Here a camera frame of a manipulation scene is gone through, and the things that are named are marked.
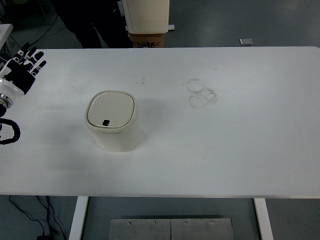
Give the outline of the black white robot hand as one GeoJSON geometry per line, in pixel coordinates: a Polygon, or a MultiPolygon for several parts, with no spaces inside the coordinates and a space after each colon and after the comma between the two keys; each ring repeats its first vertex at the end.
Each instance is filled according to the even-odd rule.
{"type": "Polygon", "coordinates": [[[21,63],[10,59],[6,63],[0,64],[0,93],[8,97],[21,97],[26,95],[35,82],[35,76],[47,64],[44,60],[43,51],[37,53],[36,47],[27,52],[30,44],[25,43],[16,53],[16,58],[20,60],[25,54],[21,63]]]}

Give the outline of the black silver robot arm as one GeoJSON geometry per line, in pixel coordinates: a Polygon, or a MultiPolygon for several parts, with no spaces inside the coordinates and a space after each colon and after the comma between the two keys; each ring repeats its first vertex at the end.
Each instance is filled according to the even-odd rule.
{"type": "Polygon", "coordinates": [[[14,101],[26,95],[33,86],[36,75],[47,64],[44,52],[36,47],[28,50],[25,43],[21,49],[0,69],[0,115],[4,116],[14,101]]]}

